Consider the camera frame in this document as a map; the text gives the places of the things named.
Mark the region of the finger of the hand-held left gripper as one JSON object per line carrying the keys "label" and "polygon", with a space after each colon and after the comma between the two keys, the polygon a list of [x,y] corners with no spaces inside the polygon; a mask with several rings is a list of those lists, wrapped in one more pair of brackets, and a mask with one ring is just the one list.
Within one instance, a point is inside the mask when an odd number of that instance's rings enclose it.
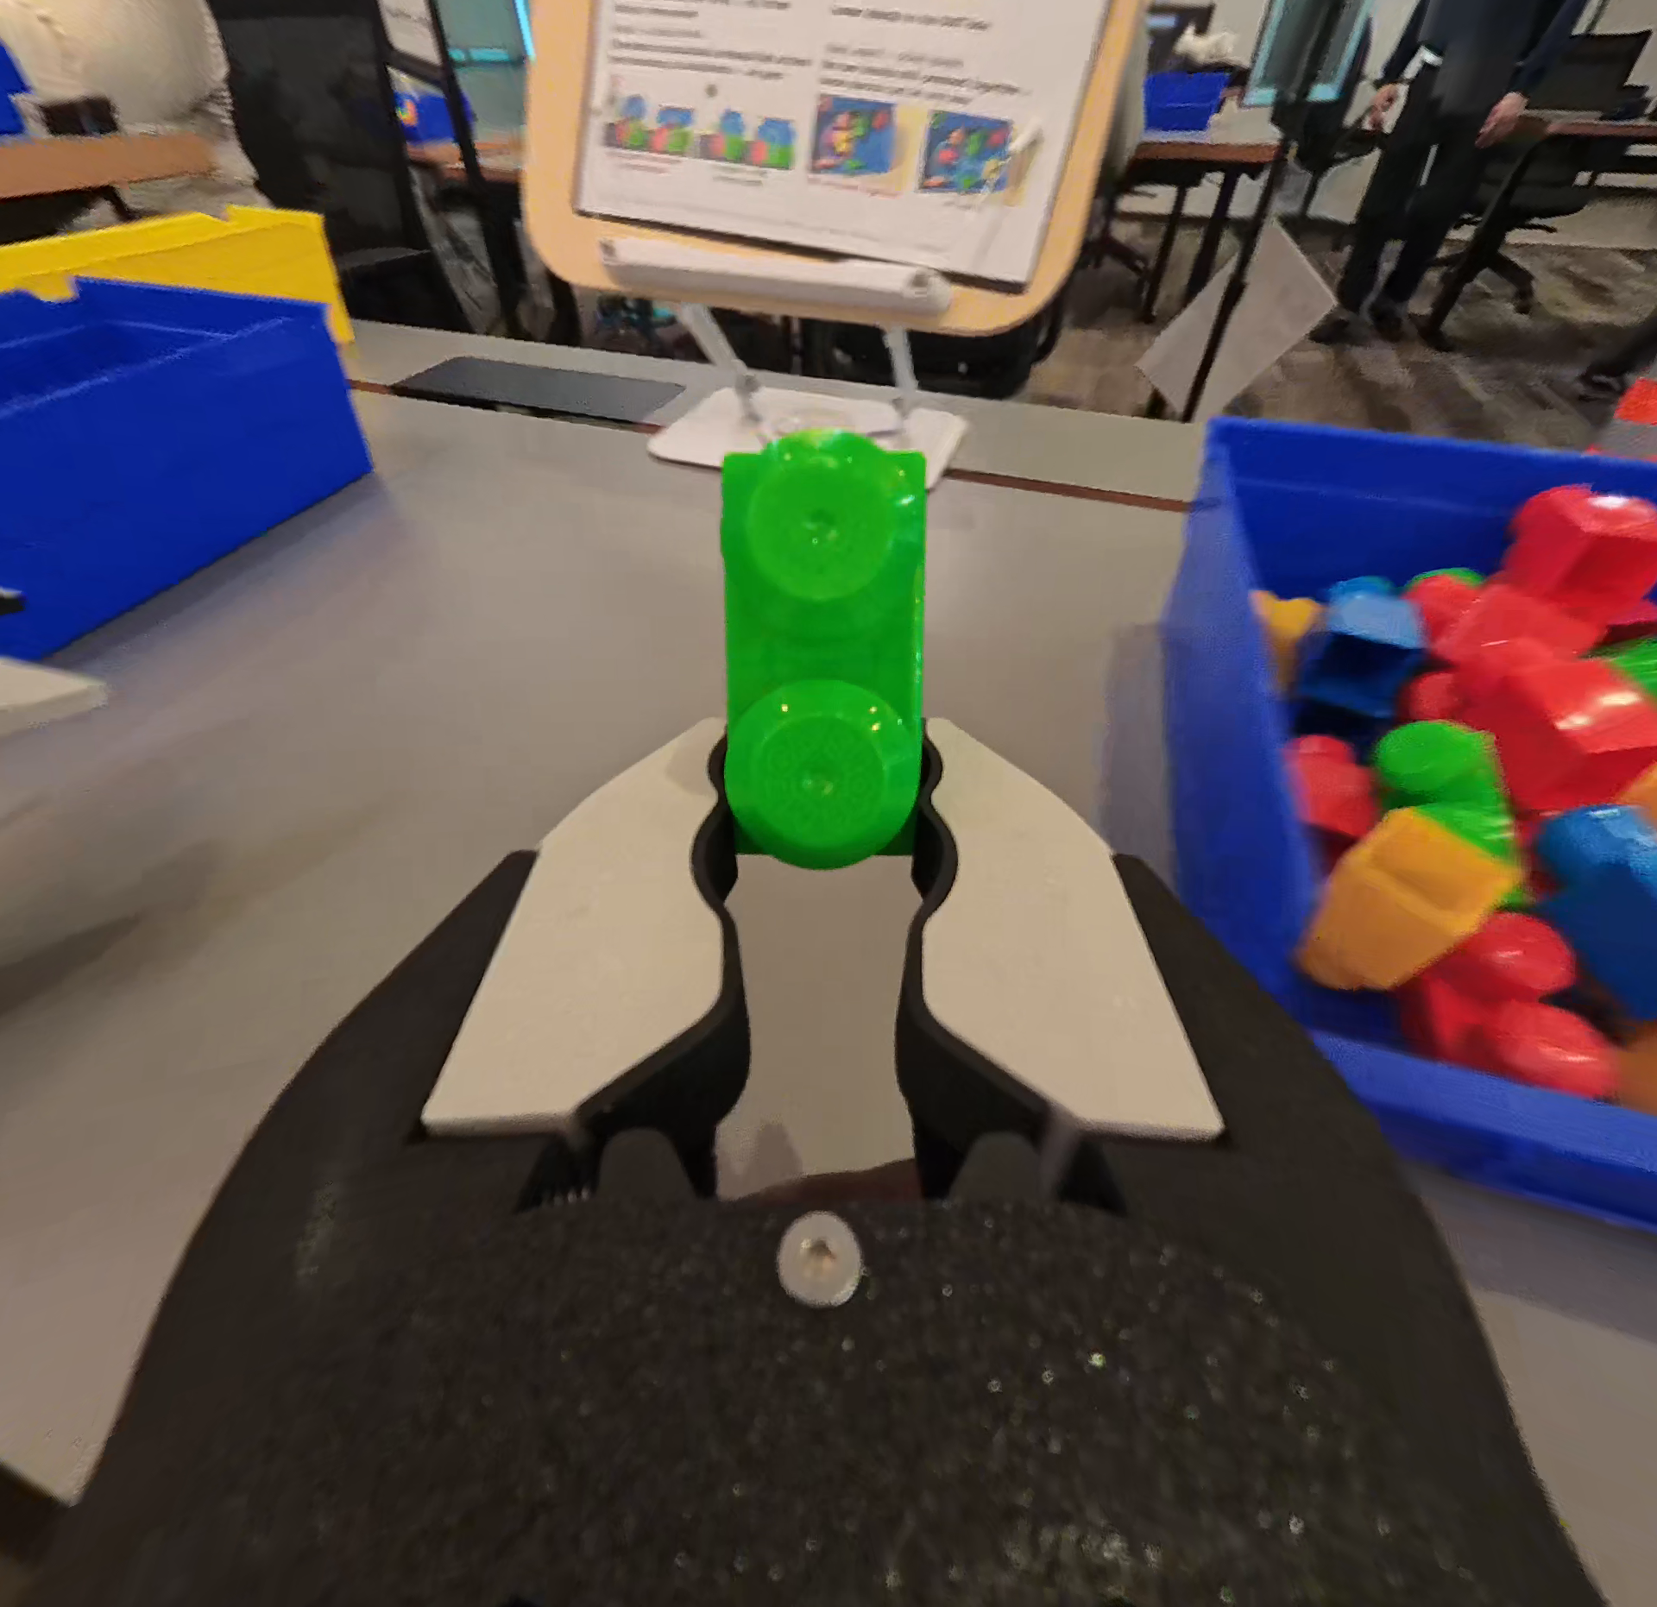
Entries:
{"label": "finger of the hand-held left gripper", "polygon": [[43,727],[109,704],[109,690],[88,671],[0,659],[0,732]]}

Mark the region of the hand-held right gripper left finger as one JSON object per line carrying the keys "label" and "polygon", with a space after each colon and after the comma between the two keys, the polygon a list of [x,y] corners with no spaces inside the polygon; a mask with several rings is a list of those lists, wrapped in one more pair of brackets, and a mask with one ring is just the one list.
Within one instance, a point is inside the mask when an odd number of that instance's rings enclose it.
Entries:
{"label": "hand-held right gripper left finger", "polygon": [[748,1081],[733,882],[721,722],[698,716],[533,848],[422,1130],[715,1142]]}

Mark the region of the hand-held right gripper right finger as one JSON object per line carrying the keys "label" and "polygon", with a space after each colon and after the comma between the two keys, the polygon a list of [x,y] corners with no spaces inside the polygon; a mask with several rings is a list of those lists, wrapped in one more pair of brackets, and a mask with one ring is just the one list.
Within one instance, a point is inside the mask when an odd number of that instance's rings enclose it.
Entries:
{"label": "hand-held right gripper right finger", "polygon": [[947,716],[921,727],[912,888],[900,1094],[921,1138],[1223,1138],[1107,840]]}

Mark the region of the blue plastic bin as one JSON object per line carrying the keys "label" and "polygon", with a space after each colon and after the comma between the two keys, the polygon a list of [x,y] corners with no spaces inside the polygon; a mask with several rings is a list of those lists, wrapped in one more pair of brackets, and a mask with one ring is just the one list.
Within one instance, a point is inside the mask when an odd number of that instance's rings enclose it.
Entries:
{"label": "blue plastic bin", "polygon": [[1214,418],[1163,603],[1163,745],[1177,898],[1314,1031],[1388,1142],[1491,1193],[1657,1234],[1657,1122],[1610,1100],[1414,1057],[1380,997],[1290,966],[1315,868],[1297,821],[1250,586],[1320,593],[1497,568],[1509,519],[1549,482],[1651,500],[1651,457]]}
{"label": "blue plastic bin", "polygon": [[0,301],[6,659],[48,659],[369,475],[312,301]]}

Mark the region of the green double toy block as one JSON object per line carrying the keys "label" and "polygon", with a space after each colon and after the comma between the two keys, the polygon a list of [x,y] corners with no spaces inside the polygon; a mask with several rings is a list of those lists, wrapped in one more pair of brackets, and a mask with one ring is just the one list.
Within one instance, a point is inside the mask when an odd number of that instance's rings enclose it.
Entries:
{"label": "green double toy block", "polygon": [[847,430],[718,469],[721,796],[795,868],[889,852],[921,782],[928,457]]}

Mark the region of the pile of colourful toy blocks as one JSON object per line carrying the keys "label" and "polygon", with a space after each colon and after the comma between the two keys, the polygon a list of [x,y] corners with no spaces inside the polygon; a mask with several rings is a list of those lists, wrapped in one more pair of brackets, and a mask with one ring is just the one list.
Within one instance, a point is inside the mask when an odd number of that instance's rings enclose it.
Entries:
{"label": "pile of colourful toy blocks", "polygon": [[1315,892],[1290,966],[1433,1063],[1651,1110],[1657,840],[1642,494],[1517,505],[1491,574],[1250,586]]}

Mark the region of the yellow plastic bin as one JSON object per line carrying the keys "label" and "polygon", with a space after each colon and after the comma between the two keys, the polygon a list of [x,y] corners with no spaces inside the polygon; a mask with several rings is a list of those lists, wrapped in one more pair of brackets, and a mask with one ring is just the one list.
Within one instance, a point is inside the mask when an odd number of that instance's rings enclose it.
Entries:
{"label": "yellow plastic bin", "polygon": [[308,211],[147,213],[0,250],[0,288],[68,301],[76,277],[303,301],[353,343],[322,217]]}

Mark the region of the wooden shelf board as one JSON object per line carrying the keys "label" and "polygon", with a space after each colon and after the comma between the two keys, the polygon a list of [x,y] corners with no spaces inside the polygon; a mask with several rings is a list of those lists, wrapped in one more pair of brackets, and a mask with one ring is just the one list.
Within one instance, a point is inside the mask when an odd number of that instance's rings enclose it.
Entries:
{"label": "wooden shelf board", "polygon": [[212,150],[200,136],[48,136],[0,141],[0,198],[131,190],[147,177],[212,173]]}

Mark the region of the white document stand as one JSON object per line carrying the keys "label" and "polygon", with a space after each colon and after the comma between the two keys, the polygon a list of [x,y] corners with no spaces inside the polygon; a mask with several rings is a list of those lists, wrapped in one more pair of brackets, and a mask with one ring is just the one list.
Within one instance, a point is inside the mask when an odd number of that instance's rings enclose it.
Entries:
{"label": "white document stand", "polygon": [[[728,453],[760,453],[778,434],[864,434],[889,453],[920,453],[928,489],[947,475],[962,442],[962,412],[920,402],[920,369],[906,347],[906,327],[920,319],[947,316],[947,273],[889,257],[691,250],[643,233],[602,233],[599,257],[618,288],[668,301],[680,322],[721,373],[715,396],[704,396],[691,411],[681,411],[648,439],[651,457],[718,469]],[[748,369],[718,327],[715,304],[815,304],[827,311],[827,319],[847,319],[852,311],[879,316],[879,336],[895,364],[889,402],[807,387],[761,387],[760,369]]]}

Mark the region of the black inset table panel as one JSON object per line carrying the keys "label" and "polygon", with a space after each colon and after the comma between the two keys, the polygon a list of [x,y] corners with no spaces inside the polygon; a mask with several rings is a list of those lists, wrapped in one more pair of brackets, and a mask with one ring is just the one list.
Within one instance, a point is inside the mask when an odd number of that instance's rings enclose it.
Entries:
{"label": "black inset table panel", "polygon": [[489,412],[660,430],[681,387],[635,373],[448,356],[421,373],[394,378],[389,396]]}

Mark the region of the black office chair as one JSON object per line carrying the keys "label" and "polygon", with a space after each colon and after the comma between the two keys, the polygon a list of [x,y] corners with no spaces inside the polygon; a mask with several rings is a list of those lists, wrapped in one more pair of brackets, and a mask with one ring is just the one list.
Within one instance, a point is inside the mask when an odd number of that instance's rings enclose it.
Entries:
{"label": "black office chair", "polygon": [[1521,231],[1552,233],[1595,206],[1609,186],[1651,173],[1651,84],[1635,81],[1648,49],[1651,30],[1574,32],[1521,124],[1491,150],[1460,213],[1472,241],[1433,263],[1443,277],[1419,319],[1420,343],[1450,347],[1448,316],[1480,273],[1497,273],[1514,288],[1514,311],[1530,316],[1535,277],[1509,256],[1509,241]]}
{"label": "black office chair", "polygon": [[468,336],[394,115],[381,0],[205,0],[258,195],[322,225],[347,319]]}

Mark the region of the white folded sign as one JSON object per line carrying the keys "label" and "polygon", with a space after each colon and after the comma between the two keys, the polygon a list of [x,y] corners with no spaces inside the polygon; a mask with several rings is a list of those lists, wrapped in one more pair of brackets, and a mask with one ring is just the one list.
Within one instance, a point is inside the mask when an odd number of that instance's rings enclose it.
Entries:
{"label": "white folded sign", "polygon": [[[1219,304],[1230,282],[1230,263],[1219,263],[1219,273],[1204,282],[1204,296],[1156,327],[1149,356],[1137,357],[1137,373],[1154,396],[1163,396],[1167,412],[1184,412],[1192,373],[1205,356],[1205,336],[1219,319]],[[1250,387],[1290,343],[1314,336],[1314,322],[1330,311],[1330,288],[1320,270],[1297,250],[1290,231],[1283,217],[1268,217],[1245,263],[1242,301],[1230,304],[1225,336],[1214,356],[1214,369],[1204,378],[1204,401],[1192,418],[1223,412],[1242,387]]]}

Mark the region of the wooden clipboard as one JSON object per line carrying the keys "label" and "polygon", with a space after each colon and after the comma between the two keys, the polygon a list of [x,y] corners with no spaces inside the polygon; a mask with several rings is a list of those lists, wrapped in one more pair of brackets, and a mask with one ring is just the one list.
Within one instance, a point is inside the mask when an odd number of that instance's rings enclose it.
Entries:
{"label": "wooden clipboard", "polygon": [[[1133,45],[1143,32],[1149,0],[1107,0],[1107,25],[1096,41],[1096,60],[1081,87],[1081,111],[1069,141],[1069,162],[1058,173],[1051,206],[1048,206],[1048,233],[1037,250],[1037,263],[1022,282],[988,282],[988,277],[960,277],[947,316],[920,319],[921,336],[1005,336],[1022,319],[1035,319],[1072,273],[1092,186],[1107,152],[1107,136],[1119,124],[1119,100],[1137,94],[1143,64],[1133,64]],[[795,250],[745,233],[704,233],[704,231],[668,231],[668,225],[635,225],[609,213],[584,213],[580,190],[580,161],[584,161],[584,111],[587,111],[587,60],[594,60],[594,0],[533,0],[533,60],[529,60],[529,94],[525,94],[525,162],[518,162],[518,195],[525,195],[525,225],[538,257],[564,273],[569,282],[618,296],[599,257],[602,233],[643,233],[691,250],[760,250],[760,256],[802,256],[802,257],[845,257],[822,250]]]}

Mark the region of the printed instruction sheet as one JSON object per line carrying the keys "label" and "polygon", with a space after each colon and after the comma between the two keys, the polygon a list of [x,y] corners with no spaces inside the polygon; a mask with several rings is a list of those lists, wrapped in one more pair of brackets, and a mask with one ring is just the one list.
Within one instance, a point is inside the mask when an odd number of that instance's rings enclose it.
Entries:
{"label": "printed instruction sheet", "polygon": [[1022,282],[1107,0],[594,0],[580,211]]}

